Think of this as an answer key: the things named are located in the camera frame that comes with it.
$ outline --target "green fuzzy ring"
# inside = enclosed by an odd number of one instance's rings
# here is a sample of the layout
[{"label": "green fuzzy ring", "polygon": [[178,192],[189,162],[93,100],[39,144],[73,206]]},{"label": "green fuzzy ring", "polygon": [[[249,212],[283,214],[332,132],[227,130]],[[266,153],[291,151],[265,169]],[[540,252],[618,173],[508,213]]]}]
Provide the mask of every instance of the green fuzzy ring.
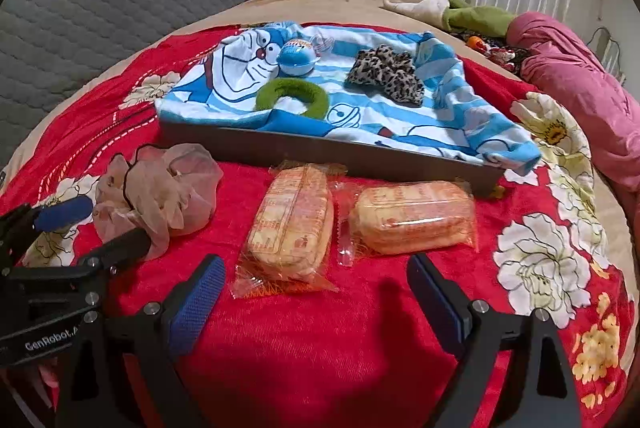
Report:
[{"label": "green fuzzy ring", "polygon": [[280,97],[295,97],[308,105],[304,117],[322,121],[329,111],[329,96],[318,85],[293,77],[277,77],[265,84],[255,95],[256,110],[270,110]]}]

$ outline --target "doraemon cloth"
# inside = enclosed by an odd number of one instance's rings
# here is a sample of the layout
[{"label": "doraemon cloth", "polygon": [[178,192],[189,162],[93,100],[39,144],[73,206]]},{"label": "doraemon cloth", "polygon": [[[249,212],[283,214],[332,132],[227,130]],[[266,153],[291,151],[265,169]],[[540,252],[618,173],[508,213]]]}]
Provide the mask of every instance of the doraemon cloth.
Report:
[{"label": "doraemon cloth", "polygon": [[[323,121],[299,115],[305,106],[281,98],[274,109],[254,111],[255,95],[280,73],[277,57],[290,39],[332,38],[304,79],[329,95]],[[389,45],[411,54],[415,75],[425,86],[421,106],[397,104],[376,90],[352,86],[345,78],[358,51]],[[327,137],[489,164],[524,175],[540,151],[524,128],[474,93],[452,48],[430,32],[398,34],[357,27],[301,27],[290,22],[245,30],[222,40],[162,99],[164,122],[190,122]]]}]

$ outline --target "wall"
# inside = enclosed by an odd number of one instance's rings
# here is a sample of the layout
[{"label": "wall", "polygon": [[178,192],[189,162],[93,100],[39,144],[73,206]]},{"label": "wall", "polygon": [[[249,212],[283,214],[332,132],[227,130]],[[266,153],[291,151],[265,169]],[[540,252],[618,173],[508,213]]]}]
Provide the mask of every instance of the wall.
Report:
[{"label": "wall", "polygon": [[565,21],[586,43],[594,31],[607,27],[620,44],[620,68],[626,75],[625,89],[640,100],[640,11],[633,0],[571,0]]}]

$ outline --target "flower center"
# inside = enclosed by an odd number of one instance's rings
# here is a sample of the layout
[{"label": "flower center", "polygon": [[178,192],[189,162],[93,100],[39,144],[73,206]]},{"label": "flower center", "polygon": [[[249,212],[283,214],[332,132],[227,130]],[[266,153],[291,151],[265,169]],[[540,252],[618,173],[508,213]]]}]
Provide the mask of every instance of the flower center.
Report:
[{"label": "flower center", "polygon": [[556,145],[567,135],[566,124],[559,119],[551,121],[543,132],[547,144]]}]

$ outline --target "pink blanket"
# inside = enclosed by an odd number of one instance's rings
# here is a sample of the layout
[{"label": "pink blanket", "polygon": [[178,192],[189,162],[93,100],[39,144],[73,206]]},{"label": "pink blanket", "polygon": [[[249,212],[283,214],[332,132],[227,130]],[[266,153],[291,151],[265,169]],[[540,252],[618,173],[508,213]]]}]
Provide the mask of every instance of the pink blanket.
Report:
[{"label": "pink blanket", "polygon": [[518,16],[509,26],[507,42],[533,52],[522,64],[522,77],[571,112],[587,135],[593,164],[614,182],[616,192],[634,194],[627,195],[625,206],[633,220],[630,204],[640,190],[638,101],[604,71],[569,27],[550,16]]}]

